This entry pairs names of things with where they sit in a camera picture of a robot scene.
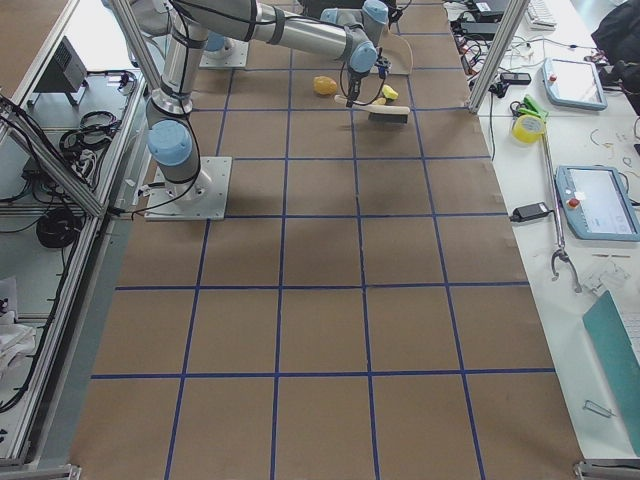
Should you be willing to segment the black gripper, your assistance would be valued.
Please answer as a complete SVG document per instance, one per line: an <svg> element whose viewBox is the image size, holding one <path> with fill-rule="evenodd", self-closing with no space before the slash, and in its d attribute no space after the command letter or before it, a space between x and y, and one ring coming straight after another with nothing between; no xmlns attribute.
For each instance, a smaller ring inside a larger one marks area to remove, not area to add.
<svg viewBox="0 0 640 480"><path fill-rule="evenodd" d="M379 78L374 97L382 93L390 62L383 55L382 47L352 47L344 53L344 67L347 69L347 86L344 88L346 107L352 107L353 98L360 96L362 80L372 72Z"/></svg>

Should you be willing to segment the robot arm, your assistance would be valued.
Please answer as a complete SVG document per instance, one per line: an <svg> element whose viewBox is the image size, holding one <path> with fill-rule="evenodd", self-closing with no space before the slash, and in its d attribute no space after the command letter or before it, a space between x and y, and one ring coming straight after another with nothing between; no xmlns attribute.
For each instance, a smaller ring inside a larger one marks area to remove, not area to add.
<svg viewBox="0 0 640 480"><path fill-rule="evenodd" d="M185 136L154 160L173 185L198 188L207 156L231 155L233 195L270 197L287 180L336 190L349 159L389 161L397 127L365 107L335 105L312 90L302 63L341 74L350 93L377 59L363 9L321 23L258 1L178 1L160 85L147 102L147 144L158 128Z"/></svg>

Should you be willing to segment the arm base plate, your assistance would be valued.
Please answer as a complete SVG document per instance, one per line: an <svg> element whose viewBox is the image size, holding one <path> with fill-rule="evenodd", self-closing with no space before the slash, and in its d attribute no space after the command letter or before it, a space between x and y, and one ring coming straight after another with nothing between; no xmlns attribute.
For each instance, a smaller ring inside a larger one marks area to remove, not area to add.
<svg viewBox="0 0 640 480"><path fill-rule="evenodd" d="M248 43L226 37L210 40L204 47L202 69L243 69L247 64Z"/></svg>
<svg viewBox="0 0 640 480"><path fill-rule="evenodd" d="M166 183L159 167L154 181L162 186L150 192L146 210L149 221L223 220L226 212L231 157L202 157L195 184Z"/></svg>

